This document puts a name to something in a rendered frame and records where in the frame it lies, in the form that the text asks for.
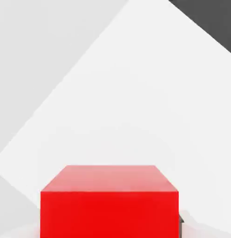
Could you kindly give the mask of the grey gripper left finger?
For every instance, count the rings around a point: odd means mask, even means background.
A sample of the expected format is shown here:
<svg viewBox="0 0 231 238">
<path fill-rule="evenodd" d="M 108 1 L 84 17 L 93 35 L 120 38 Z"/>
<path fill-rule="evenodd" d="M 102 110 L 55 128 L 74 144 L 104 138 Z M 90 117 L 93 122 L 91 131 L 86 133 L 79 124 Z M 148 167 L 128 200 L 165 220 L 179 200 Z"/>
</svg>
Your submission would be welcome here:
<svg viewBox="0 0 231 238">
<path fill-rule="evenodd" d="M 32 223 L 18 227 L 10 231 L 7 238 L 40 238 L 40 225 Z"/>
</svg>

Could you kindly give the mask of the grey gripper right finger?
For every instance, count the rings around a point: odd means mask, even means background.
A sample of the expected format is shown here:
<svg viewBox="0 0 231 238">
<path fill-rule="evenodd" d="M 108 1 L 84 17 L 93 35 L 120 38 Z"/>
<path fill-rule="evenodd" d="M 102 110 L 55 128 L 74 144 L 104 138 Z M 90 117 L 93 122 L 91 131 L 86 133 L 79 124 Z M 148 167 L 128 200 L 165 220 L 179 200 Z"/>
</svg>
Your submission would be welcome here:
<svg viewBox="0 0 231 238">
<path fill-rule="evenodd" d="M 197 222 L 187 210 L 180 210 L 184 220 L 182 238 L 231 238 L 231 234 L 220 229 Z"/>
</svg>

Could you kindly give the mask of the small red cube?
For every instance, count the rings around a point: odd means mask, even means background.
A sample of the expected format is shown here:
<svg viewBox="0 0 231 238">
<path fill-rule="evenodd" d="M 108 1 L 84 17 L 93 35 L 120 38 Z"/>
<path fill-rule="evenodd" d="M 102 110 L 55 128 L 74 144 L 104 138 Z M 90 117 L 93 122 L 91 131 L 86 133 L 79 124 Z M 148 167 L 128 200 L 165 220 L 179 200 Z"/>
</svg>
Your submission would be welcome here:
<svg viewBox="0 0 231 238">
<path fill-rule="evenodd" d="M 153 165 L 68 165 L 40 205 L 40 238 L 180 238 L 179 192 Z"/>
</svg>

